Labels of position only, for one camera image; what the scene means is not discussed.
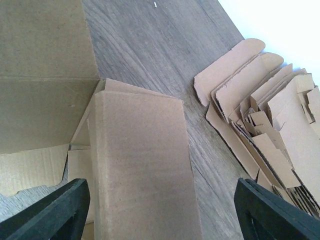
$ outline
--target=flattened cardboard box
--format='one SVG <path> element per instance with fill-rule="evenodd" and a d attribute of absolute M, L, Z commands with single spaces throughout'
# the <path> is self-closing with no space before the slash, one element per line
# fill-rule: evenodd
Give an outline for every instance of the flattened cardboard box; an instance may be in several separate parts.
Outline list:
<path fill-rule="evenodd" d="M 23 172 L 23 184 L 0 186 L 11 195 L 62 180 L 68 148 L 57 146 L 70 143 L 99 74 L 81 0 L 4 0 L 0 9 L 0 176 Z"/>
<path fill-rule="evenodd" d="M 202 239 L 182 101 L 102 91 L 88 125 L 95 237 Z"/>

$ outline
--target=cardboard flap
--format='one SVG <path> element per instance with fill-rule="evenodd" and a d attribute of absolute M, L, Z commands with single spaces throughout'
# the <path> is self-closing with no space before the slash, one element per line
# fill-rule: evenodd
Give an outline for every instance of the cardboard flap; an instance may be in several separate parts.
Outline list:
<path fill-rule="evenodd" d="M 242 40 L 194 77 L 194 88 L 202 105 L 210 102 L 210 93 L 241 66 L 265 48 L 265 43 L 255 38 Z"/>
<path fill-rule="evenodd" d="M 202 239 L 182 101 L 102 91 L 94 102 L 96 238 Z"/>
<path fill-rule="evenodd" d="M 252 139 L 286 188 L 293 188 L 301 185 L 292 172 L 291 165 L 281 151 L 276 149 L 267 134 L 261 134 Z"/>
<path fill-rule="evenodd" d="M 216 100 L 227 121 L 241 101 L 250 95 L 252 89 L 283 61 L 281 56 L 274 53 L 259 55 L 216 92 Z"/>
<path fill-rule="evenodd" d="M 73 179 L 86 179 L 90 191 L 90 206 L 86 224 L 95 219 L 95 186 L 90 149 L 68 151 L 68 182 Z"/>
<path fill-rule="evenodd" d="M 277 95 L 282 89 L 284 89 L 287 84 L 297 75 L 306 74 L 307 71 L 303 68 L 301 70 L 290 73 L 285 76 L 278 84 L 276 84 L 259 102 L 258 108 L 261 111 L 267 112 L 268 110 L 268 102 Z"/>
<path fill-rule="evenodd" d="M 309 125 L 297 94 L 297 85 L 292 80 L 270 104 L 274 118 L 273 126 L 282 126 L 280 135 L 286 146 L 295 172 L 308 188 L 315 200 L 320 202 L 320 188 L 315 179 L 320 179 L 320 140 Z"/>
<path fill-rule="evenodd" d="M 62 181 L 69 144 L 0 155 L 0 193 L 11 196 Z"/>
<path fill-rule="evenodd" d="M 256 91 L 251 94 L 250 97 L 250 105 L 257 112 L 258 103 L 260 100 L 275 86 L 277 85 L 283 78 L 292 73 L 293 68 L 292 64 L 284 66 L 278 73 L 276 73 L 273 77 L 271 77 L 266 83 L 264 83 L 261 87 L 259 87 Z"/>
<path fill-rule="evenodd" d="M 0 9 L 0 76 L 99 78 L 81 0 L 2 0 Z"/>
<path fill-rule="evenodd" d="M 307 93 L 310 111 L 317 124 L 320 124 L 320 91 L 319 87 Z"/>
<path fill-rule="evenodd" d="M 218 111 L 212 103 L 209 105 L 205 118 L 218 131 L 249 176 L 255 179 L 259 171 L 258 164 L 238 135 L 219 117 Z"/>

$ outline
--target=cardboard piece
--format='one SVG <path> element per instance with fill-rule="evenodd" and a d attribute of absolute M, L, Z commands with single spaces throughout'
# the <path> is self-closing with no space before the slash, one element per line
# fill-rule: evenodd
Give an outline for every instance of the cardboard piece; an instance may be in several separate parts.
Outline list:
<path fill-rule="evenodd" d="M 11 195 L 61 181 L 99 72 L 80 0 L 0 9 L 0 191 Z"/>
<path fill-rule="evenodd" d="M 274 192 L 271 182 L 268 180 L 268 178 L 262 170 L 259 171 L 256 183 L 264 187 L 265 189 L 269 190 L 270 192 Z"/>
<path fill-rule="evenodd" d="M 73 179 L 86 179 L 90 191 L 90 206 L 86 224 L 95 219 L 95 186 L 90 149 L 68 151 L 68 182 Z"/>
<path fill-rule="evenodd" d="M 62 181 L 69 144 L 0 155 L 0 193 L 12 196 Z"/>
<path fill-rule="evenodd" d="M 315 119 L 315 122 L 320 124 L 320 91 L 319 87 L 315 87 L 307 94 L 309 100 L 309 108 Z"/>
<path fill-rule="evenodd" d="M 286 188 L 301 185 L 292 172 L 292 167 L 285 156 L 279 149 L 276 149 L 266 133 L 255 136 L 252 139 Z"/>
<path fill-rule="evenodd" d="M 257 135 L 267 134 L 277 149 L 286 149 L 285 143 L 282 140 L 280 133 L 272 127 L 264 111 L 252 113 L 250 114 L 250 117 L 256 125 L 254 127 L 254 130 L 257 133 Z"/>
<path fill-rule="evenodd" d="M 265 46 L 263 41 L 255 38 L 242 40 L 229 52 L 196 75 L 194 77 L 194 88 L 202 105 L 207 106 L 210 103 L 211 91 L 221 84 L 221 80 L 225 80 L 234 74 L 241 66 L 260 53 Z"/>
<path fill-rule="evenodd" d="M 300 74 L 306 74 L 307 71 L 303 68 L 301 70 L 295 71 L 284 77 L 278 84 L 276 84 L 259 102 L 258 107 L 261 111 L 267 113 L 268 111 L 268 102 L 279 93 L 282 89 L 284 89 L 287 84 L 295 77 Z"/>
<path fill-rule="evenodd" d="M 259 87 L 256 91 L 254 91 L 250 96 L 250 105 L 251 107 L 258 112 L 258 103 L 263 99 L 263 97 L 275 86 L 277 85 L 283 78 L 292 73 L 293 68 L 292 64 L 284 66 L 278 73 L 276 73 L 273 77 L 271 77 L 265 84 Z"/>
<path fill-rule="evenodd" d="M 280 130 L 295 172 L 315 200 L 320 202 L 320 140 L 309 125 L 297 94 L 296 76 L 269 102 L 273 126 Z"/>
<path fill-rule="evenodd" d="M 202 239 L 182 101 L 102 91 L 94 102 L 96 238 Z"/>
<path fill-rule="evenodd" d="M 270 72 L 283 62 L 284 59 L 274 53 L 259 55 L 216 92 L 217 104 L 227 122 L 229 122 L 229 116 L 240 106 L 240 103 L 245 98 L 249 100 L 252 89 L 257 87 Z"/>
<path fill-rule="evenodd" d="M 259 172 L 258 164 L 240 140 L 239 136 L 223 119 L 221 119 L 218 110 L 215 109 L 215 106 L 213 106 L 212 103 L 209 105 L 205 118 L 221 135 L 249 176 L 255 179 Z"/>
<path fill-rule="evenodd" d="M 95 224 L 93 222 L 84 225 L 81 240 L 95 240 Z"/>

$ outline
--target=wooden floor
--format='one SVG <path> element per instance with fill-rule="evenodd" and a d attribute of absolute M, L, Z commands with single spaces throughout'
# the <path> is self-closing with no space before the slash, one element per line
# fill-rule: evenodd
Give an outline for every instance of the wooden floor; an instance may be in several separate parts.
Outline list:
<path fill-rule="evenodd" d="M 205 120 L 193 77 L 243 38 L 217 0 L 83 0 L 102 78 L 184 101 L 190 157 L 205 240 L 242 239 L 233 196 L 247 178 Z M 0 222 L 57 189 L 0 196 Z"/>

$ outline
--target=white wall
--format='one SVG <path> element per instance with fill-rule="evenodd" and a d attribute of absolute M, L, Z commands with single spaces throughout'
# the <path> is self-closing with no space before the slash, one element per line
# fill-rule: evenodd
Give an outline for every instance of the white wall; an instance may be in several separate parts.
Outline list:
<path fill-rule="evenodd" d="M 244 38 L 265 42 L 320 85 L 320 3 L 316 0 L 219 0 Z"/>

